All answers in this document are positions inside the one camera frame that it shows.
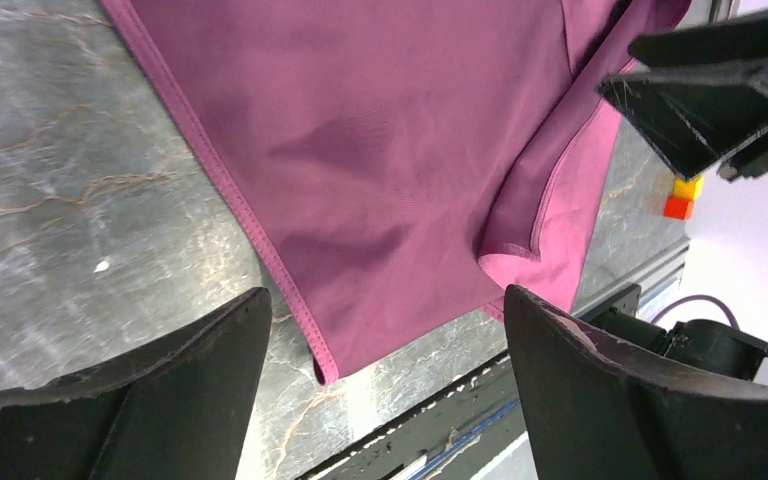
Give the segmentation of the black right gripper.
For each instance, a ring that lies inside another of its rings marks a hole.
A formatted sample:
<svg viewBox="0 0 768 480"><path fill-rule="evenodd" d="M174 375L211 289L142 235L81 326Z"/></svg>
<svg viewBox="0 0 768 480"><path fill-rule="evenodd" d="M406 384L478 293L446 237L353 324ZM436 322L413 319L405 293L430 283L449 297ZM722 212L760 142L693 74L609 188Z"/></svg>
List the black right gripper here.
<svg viewBox="0 0 768 480"><path fill-rule="evenodd" d="M628 53L648 67L768 57L768 9L640 35ZM768 173L768 66L731 63L610 75L597 87L680 179L710 168L727 182Z"/></svg>

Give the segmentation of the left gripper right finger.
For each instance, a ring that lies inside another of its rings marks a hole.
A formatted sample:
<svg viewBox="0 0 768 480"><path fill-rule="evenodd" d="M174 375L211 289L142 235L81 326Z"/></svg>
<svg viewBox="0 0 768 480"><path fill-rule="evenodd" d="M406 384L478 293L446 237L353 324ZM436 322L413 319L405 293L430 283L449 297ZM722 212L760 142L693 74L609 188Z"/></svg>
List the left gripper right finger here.
<svg viewBox="0 0 768 480"><path fill-rule="evenodd" d="M768 479L768 385L661 356L508 287L504 326L541 479Z"/></svg>

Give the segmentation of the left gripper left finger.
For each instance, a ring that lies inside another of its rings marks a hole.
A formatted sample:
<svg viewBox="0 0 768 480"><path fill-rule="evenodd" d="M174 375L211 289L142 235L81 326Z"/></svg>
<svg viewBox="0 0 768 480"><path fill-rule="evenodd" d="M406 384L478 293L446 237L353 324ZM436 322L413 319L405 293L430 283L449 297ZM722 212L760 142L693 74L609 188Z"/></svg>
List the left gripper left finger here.
<svg viewBox="0 0 768 480"><path fill-rule="evenodd" d="M0 479L231 479L272 322L251 289L100 364L0 391Z"/></svg>

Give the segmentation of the purple cloth napkin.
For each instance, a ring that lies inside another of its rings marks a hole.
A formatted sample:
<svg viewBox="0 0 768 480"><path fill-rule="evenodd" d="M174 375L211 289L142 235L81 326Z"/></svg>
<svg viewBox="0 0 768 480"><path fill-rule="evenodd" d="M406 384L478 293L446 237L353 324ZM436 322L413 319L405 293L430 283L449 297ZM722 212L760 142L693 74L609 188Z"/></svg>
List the purple cloth napkin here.
<svg viewBox="0 0 768 480"><path fill-rule="evenodd" d="M620 114L685 1L107 1L317 379L521 285L570 310Z"/></svg>

